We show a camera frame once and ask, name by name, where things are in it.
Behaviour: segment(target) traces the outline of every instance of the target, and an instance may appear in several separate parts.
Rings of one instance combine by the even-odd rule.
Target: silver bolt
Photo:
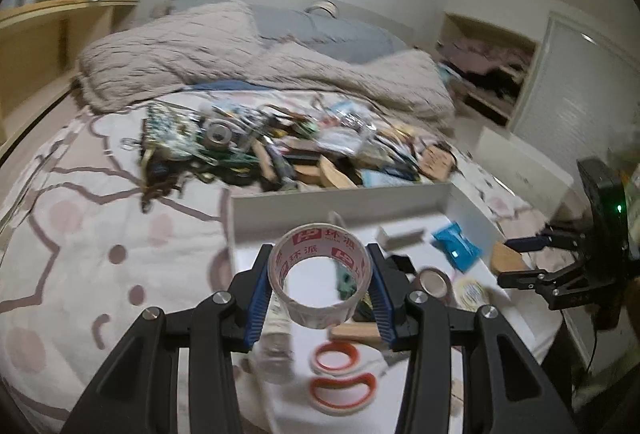
[[[142,318],[145,320],[156,320],[160,316],[160,308],[151,306],[142,311]]]
[[[231,293],[228,291],[218,291],[213,293],[213,302],[216,304],[226,304],[231,300]]]
[[[495,319],[498,316],[498,309],[495,306],[482,306],[480,312],[486,319]]]
[[[429,296],[424,291],[412,291],[409,293],[409,300],[416,304],[422,304],[423,302],[427,302]]]

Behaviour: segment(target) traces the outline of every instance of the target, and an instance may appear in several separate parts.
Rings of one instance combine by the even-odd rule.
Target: blue plastic wrapper
[[[433,234],[445,252],[451,265],[463,273],[471,268],[482,255],[482,250],[467,238],[462,236],[462,230],[458,223],[451,223],[449,226],[438,230]]]

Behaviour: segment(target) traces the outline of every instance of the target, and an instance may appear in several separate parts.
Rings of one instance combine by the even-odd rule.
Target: clear tape roll
[[[284,291],[287,274],[297,263],[312,257],[330,257],[342,264],[356,281],[356,292],[344,302],[326,308],[305,306]],[[267,273],[273,292],[295,323],[310,329],[326,329],[346,322],[371,282],[371,260],[364,245],[345,229],[333,224],[305,224],[292,229],[276,243]]]

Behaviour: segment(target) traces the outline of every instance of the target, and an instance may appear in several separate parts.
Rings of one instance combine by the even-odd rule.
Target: beige quilted blanket
[[[454,113],[427,53],[414,49],[351,65],[295,42],[266,50],[240,2],[200,6],[107,36],[81,53],[79,70],[84,97],[100,112],[185,84],[235,79],[357,95],[410,123],[446,127]]]

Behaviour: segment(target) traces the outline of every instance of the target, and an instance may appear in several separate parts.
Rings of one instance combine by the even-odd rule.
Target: pile of clutter
[[[151,102],[136,142],[143,212],[193,177],[259,183],[265,192],[349,189],[445,181],[456,166],[444,141],[427,144],[407,125],[377,127],[375,115],[353,100],[325,107],[318,97],[310,113],[274,104],[217,102],[192,111]]]

